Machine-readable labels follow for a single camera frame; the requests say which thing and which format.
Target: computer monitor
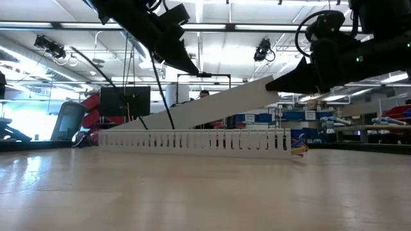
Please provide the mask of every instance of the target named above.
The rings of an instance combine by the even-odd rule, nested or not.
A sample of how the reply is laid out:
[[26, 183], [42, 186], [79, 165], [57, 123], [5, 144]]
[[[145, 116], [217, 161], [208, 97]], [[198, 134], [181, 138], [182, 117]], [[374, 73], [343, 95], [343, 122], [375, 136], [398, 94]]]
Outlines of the computer monitor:
[[[124, 88], [118, 87], [124, 94]], [[126, 87], [125, 97], [128, 99], [130, 116], [150, 115], [150, 87]], [[118, 93], [112, 87], [102, 87], [100, 92], [100, 116], [127, 116], [127, 104], [123, 105]]]

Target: white cable tray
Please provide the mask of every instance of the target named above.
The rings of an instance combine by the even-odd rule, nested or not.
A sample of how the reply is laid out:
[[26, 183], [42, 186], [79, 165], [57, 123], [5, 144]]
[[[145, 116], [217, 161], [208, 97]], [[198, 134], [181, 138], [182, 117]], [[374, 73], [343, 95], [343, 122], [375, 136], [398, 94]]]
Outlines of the white cable tray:
[[290, 129], [103, 130], [102, 151], [212, 157], [291, 158]]

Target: white ramp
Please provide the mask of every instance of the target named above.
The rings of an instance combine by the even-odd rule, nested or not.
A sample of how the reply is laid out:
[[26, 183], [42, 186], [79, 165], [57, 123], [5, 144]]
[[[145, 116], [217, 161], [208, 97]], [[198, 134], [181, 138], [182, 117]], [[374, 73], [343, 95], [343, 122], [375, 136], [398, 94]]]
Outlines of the white ramp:
[[[262, 108], [279, 101], [277, 92], [269, 92], [265, 85], [272, 76], [234, 87], [206, 98], [171, 108], [175, 129], [188, 129], [196, 125], [216, 121], [237, 113]], [[167, 112], [159, 112], [143, 118], [149, 130], [171, 129]], [[132, 121], [111, 130], [144, 130], [140, 121]]]

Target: person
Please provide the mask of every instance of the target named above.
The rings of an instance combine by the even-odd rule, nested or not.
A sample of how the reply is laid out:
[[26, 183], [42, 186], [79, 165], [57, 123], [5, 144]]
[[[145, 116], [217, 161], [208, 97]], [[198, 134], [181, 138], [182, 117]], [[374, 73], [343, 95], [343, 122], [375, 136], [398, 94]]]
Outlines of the person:
[[0, 99], [4, 99], [6, 94], [6, 76], [0, 71]]
[[[210, 92], [208, 90], [200, 91], [200, 99], [207, 97], [209, 95], [210, 95]], [[201, 124], [201, 125], [195, 126], [195, 129], [214, 129], [214, 125], [212, 123]]]

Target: ceiling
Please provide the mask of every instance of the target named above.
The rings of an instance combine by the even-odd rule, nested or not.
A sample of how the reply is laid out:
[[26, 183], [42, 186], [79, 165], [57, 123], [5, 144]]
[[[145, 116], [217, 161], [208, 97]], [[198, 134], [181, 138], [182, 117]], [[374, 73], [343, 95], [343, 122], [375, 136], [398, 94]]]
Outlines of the ceiling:
[[[305, 17], [320, 10], [339, 10], [347, 17], [346, 25], [351, 25], [347, 1], [342, 1], [341, 5], [336, 5], [336, 1], [292, 1], [284, 0], [282, 5], [278, 5], [278, 0], [230, 0], [226, 4], [224, 0], [167, 0], [170, 8], [183, 3], [186, 7], [191, 20], [190, 23], [253, 23], [253, 24], [295, 24], [298, 25]], [[158, 14], [164, 13], [161, 8]], [[1, 21], [40, 21], [40, 22], [99, 22], [97, 14], [92, 11], [82, 0], [19, 0], [4, 1], [0, 7]], [[154, 73], [149, 60], [143, 60], [136, 53], [135, 60], [130, 59], [132, 45], [127, 42], [124, 35], [118, 31], [69, 31], [69, 30], [0, 30], [0, 42], [3, 39], [12, 40], [19, 46], [25, 48], [28, 58], [34, 62], [44, 54], [43, 50], [37, 49], [33, 44], [37, 35], [45, 35], [47, 38], [65, 45], [66, 51], [72, 53], [71, 46], [79, 49], [88, 58], [98, 58], [105, 63], [101, 70], [113, 81], [121, 82], [127, 73], [128, 81], [153, 82], [155, 81]], [[272, 46], [275, 45], [276, 60], [274, 62], [257, 63], [253, 60], [256, 46], [262, 38], [270, 39]], [[273, 75], [279, 77], [288, 71], [291, 71], [301, 59], [301, 55], [296, 52], [294, 47], [293, 33], [272, 33], [267, 32], [185, 32], [183, 39], [187, 51], [195, 57], [193, 62], [197, 64], [201, 71], [214, 74], [231, 74], [234, 83], [242, 83], [243, 80], [252, 81], [258, 78]], [[359, 35], [358, 39], [367, 39], [366, 35]], [[309, 44], [300, 36], [302, 47], [308, 47]], [[105, 81], [100, 74], [95, 74], [90, 64], [83, 58], [73, 54], [75, 59], [57, 60], [66, 75], [60, 76], [60, 81], [71, 81], [67, 75], [75, 76], [73, 79], [82, 79], [82, 81]], [[52, 60], [49, 55], [44, 55], [44, 59]], [[53, 69], [56, 63], [48, 62], [47, 67]], [[161, 67], [162, 81], [173, 82], [177, 80], [177, 74], [180, 71], [170, 67]], [[20, 80], [21, 76], [9, 77], [9, 80]], [[372, 78], [369, 81], [380, 81], [386, 76]], [[39, 76], [34, 78], [31, 75], [24, 77], [24, 80], [39, 81], [44, 80]], [[212, 81], [225, 82], [224, 77], [213, 79], [195, 79], [190, 81]], [[85, 90], [85, 86], [75, 86], [76, 90]], [[209, 86], [202, 86], [196, 83], [196, 90], [207, 89]], [[210, 90], [225, 90], [228, 86], [212, 86]]]

